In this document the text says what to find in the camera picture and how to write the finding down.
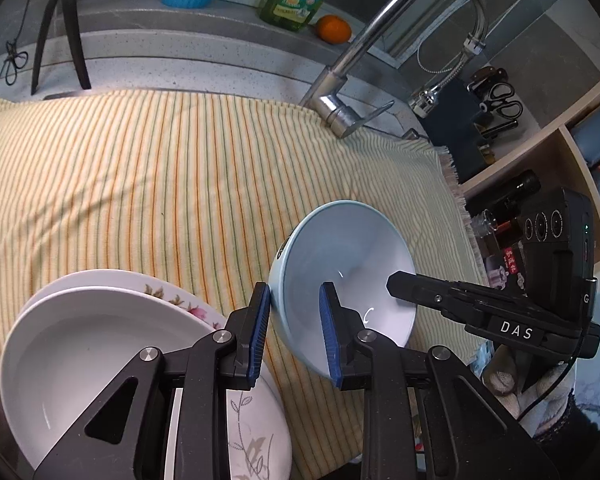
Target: screw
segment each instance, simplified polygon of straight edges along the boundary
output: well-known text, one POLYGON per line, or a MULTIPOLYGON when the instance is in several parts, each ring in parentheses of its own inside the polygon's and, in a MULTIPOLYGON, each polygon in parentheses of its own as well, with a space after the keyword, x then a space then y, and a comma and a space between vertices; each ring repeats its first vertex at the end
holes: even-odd
POLYGON ((214 332, 214 341, 216 343, 226 343, 227 341, 231 341, 233 334, 228 330, 218 330, 214 332))
POLYGON ((152 346, 148 346, 147 348, 143 348, 140 351, 140 358, 142 361, 153 361, 158 357, 158 349, 152 346))
POLYGON ((358 339, 363 343, 371 343, 376 339, 376 333, 373 330, 361 330, 358 332, 358 339))
POLYGON ((438 361, 446 361, 451 357, 451 350, 446 346, 434 346, 431 353, 438 361))

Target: pink flower pattern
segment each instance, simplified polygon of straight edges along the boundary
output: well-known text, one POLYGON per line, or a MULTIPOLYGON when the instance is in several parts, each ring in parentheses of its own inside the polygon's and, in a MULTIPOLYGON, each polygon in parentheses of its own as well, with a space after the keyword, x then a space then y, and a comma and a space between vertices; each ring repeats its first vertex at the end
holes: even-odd
POLYGON ((187 312, 189 312, 190 314, 193 314, 194 316, 196 316, 198 319, 201 319, 202 321, 204 321, 206 319, 206 310, 199 306, 191 306, 191 304, 189 303, 189 308, 187 309, 187 312))

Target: faucet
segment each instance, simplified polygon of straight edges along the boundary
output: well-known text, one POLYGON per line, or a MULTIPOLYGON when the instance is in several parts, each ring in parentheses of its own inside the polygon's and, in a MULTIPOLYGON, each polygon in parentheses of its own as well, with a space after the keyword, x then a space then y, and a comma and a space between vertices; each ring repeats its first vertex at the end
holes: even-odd
MULTIPOLYGON (((353 108, 344 104, 338 97, 338 92, 347 82, 347 73, 365 55, 366 51, 382 36, 393 22, 415 0, 389 0, 376 16, 367 23, 366 27, 354 38, 332 66, 326 66, 311 88, 300 101, 301 106, 306 106, 318 112, 327 123, 331 131, 339 138, 350 136, 360 126, 387 111, 394 105, 394 101, 377 108, 368 116, 361 118, 353 108)), ((462 67, 484 48, 482 40, 487 32, 487 18, 484 11, 484 0, 471 0, 474 3, 476 19, 474 30, 464 41, 460 59, 451 71, 439 83, 430 88, 423 88, 415 92, 409 106, 419 117, 427 114, 438 104, 438 94, 449 81, 455 78, 462 67)))

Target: black tongs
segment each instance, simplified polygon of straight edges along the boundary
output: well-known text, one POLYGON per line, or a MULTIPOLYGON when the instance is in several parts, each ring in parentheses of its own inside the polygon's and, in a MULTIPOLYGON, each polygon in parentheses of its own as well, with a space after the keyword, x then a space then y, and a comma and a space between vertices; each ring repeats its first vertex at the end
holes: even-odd
MULTIPOLYGON (((36 42, 36 55, 33 60, 33 74, 31 75, 31 95, 38 89, 38 76, 40 75, 40 65, 42 64, 42 53, 45 49, 46 35, 49 32, 49 25, 56 10, 58 0, 49 0, 46 3, 45 12, 42 15, 40 31, 38 32, 38 41, 36 42)), ((80 40, 80 27, 78 25, 78 7, 76 0, 62 0, 62 16, 64 17, 64 29, 69 41, 71 57, 74 60, 75 72, 78 75, 80 86, 83 90, 91 88, 87 64, 84 61, 84 52, 82 51, 82 41, 80 40)))
POLYGON ((449 348, 417 352, 366 329, 357 311, 340 306, 331 282, 320 288, 320 318, 333 383, 365 390, 363 480, 416 478, 409 387, 428 479, 558 478, 544 452, 449 348))
POLYGON ((36 469, 34 480, 158 480, 176 388, 182 403, 174 480, 230 480, 226 390, 250 390, 260 375, 269 287, 191 348, 136 354, 84 410, 36 469))

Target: white plate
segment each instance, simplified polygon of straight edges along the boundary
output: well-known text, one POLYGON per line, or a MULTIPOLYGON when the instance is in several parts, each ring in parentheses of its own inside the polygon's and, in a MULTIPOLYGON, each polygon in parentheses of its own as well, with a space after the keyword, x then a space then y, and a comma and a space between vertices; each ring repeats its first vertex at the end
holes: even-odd
MULTIPOLYGON (((168 301, 201 319, 214 330, 224 328, 224 324, 226 323, 226 319, 222 314, 200 300, 199 297, 191 294, 188 290, 184 290, 179 286, 154 278, 153 276, 148 276, 147 274, 120 269, 81 270, 53 280, 29 298, 29 301, 20 310, 20 315, 42 298, 77 286, 114 286, 116 288, 126 288, 127 290, 142 292, 154 298, 168 301)), ((262 362, 260 377, 268 384, 280 406, 282 406, 280 391, 265 362, 262 362)))
MULTIPOLYGON (((0 363, 0 396, 24 456, 37 467, 140 349, 186 348, 212 330, 171 303, 123 288, 71 288, 30 305, 12 328, 0 363)), ((250 478, 254 466, 269 464, 269 478, 288 478, 290 437, 267 383, 228 392, 227 417, 232 477, 250 478), (261 444, 257 455, 252 440, 261 444)))

